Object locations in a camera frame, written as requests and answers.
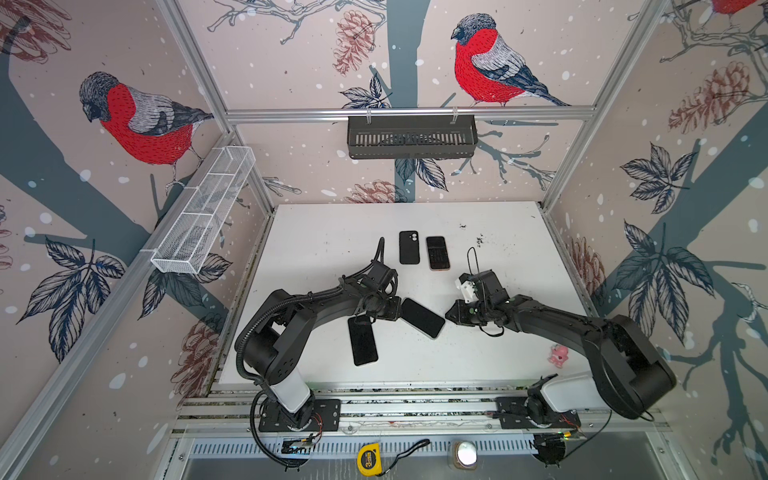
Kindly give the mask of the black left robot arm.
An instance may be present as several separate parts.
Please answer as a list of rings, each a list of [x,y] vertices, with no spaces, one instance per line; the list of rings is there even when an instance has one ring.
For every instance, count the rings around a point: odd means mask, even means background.
[[[285,413],[310,411],[314,394],[298,363],[313,330],[340,318],[396,319],[397,287],[397,271],[385,268],[343,276],[337,286],[319,292],[273,291],[235,340],[237,373],[259,386]]]

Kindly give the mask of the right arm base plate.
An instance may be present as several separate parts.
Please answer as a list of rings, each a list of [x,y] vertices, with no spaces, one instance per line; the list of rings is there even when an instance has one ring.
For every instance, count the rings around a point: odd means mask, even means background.
[[[581,428],[576,411],[556,412],[544,400],[538,398],[497,397],[495,405],[496,411],[492,417],[499,420],[504,430]]]

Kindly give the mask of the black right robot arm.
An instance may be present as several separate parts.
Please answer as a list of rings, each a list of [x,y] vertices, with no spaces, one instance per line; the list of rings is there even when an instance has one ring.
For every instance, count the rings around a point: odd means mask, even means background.
[[[516,295],[496,304],[457,300],[446,318],[459,326],[490,323],[550,340],[582,355],[589,370],[555,374],[529,389],[535,419],[571,410],[608,408],[634,420],[672,391],[677,379],[641,329],[628,317],[586,317]]]

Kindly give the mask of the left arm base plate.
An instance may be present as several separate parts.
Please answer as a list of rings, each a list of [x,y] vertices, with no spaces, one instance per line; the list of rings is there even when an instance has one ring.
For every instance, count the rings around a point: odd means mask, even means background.
[[[341,401],[314,399],[294,413],[276,400],[267,399],[259,412],[259,432],[336,432],[339,429]]]

